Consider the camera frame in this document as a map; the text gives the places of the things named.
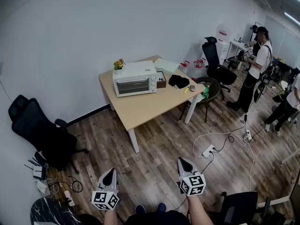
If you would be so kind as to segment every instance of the chair backrest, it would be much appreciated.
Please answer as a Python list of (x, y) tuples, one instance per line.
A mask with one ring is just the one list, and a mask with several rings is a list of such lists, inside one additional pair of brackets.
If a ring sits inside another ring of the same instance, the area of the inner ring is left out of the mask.
[(216, 47), (217, 40), (214, 37), (208, 37), (206, 39), (208, 41), (202, 45), (202, 50), (208, 62), (207, 73), (209, 73), (210, 71), (218, 68), (220, 61), (219, 61), (217, 47)]
[(43, 150), (56, 128), (44, 115), (37, 100), (18, 96), (8, 110), (12, 130), (30, 142), (38, 151)]
[(230, 208), (234, 207), (232, 225), (251, 224), (257, 205), (257, 192), (236, 193), (226, 196), (221, 209), (220, 224), (224, 223)]

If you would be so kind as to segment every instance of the oven door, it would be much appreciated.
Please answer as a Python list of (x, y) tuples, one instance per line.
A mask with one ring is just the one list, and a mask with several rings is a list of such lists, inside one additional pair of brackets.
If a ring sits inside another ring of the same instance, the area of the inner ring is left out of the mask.
[(149, 77), (119, 79), (117, 82), (119, 97), (150, 93)]

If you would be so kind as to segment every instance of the black marble pattern object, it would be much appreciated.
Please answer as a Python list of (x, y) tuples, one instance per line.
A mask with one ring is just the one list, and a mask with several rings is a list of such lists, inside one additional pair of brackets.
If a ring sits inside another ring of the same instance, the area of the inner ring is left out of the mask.
[(37, 199), (30, 210), (30, 220), (52, 222), (57, 225), (83, 225), (79, 217), (67, 206), (51, 198)]

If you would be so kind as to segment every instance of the baseboard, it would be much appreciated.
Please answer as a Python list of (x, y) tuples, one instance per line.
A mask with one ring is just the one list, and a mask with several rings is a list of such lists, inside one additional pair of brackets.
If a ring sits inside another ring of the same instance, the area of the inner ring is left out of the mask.
[(81, 116), (81, 117), (79, 117), (79, 118), (76, 118), (76, 119), (73, 120), (73, 121), (68, 122), (68, 123), (67, 123), (67, 126), (69, 127), (69, 126), (71, 126), (71, 125), (73, 125), (73, 124), (75, 124), (75, 123), (77, 123), (77, 122), (79, 122), (79, 121), (81, 121), (81, 120), (83, 120), (83, 119), (85, 119), (85, 118), (88, 118), (88, 117), (91, 116), (91, 115), (94, 115), (94, 114), (96, 114), (96, 113), (98, 113), (98, 112), (100, 112), (100, 111), (103, 111), (103, 110), (106, 109), (106, 108), (110, 108), (110, 107), (111, 107), (111, 106), (110, 106), (109, 104), (107, 104), (107, 105), (105, 105), (105, 106), (103, 106), (103, 107), (100, 107), (100, 108), (98, 108), (98, 109), (96, 109), (96, 110), (94, 110), (94, 111), (91, 111), (91, 112), (87, 113), (86, 115), (83, 115), (83, 116)]

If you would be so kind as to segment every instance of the potted flower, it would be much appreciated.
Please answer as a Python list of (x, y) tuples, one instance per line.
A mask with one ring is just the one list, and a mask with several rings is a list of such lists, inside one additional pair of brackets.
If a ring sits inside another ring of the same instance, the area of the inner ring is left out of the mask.
[(114, 69), (114, 73), (116, 75), (121, 74), (122, 70), (123, 70), (123, 66), (124, 66), (124, 60), (123, 59), (119, 59), (117, 61), (115, 61), (113, 63), (113, 69)]

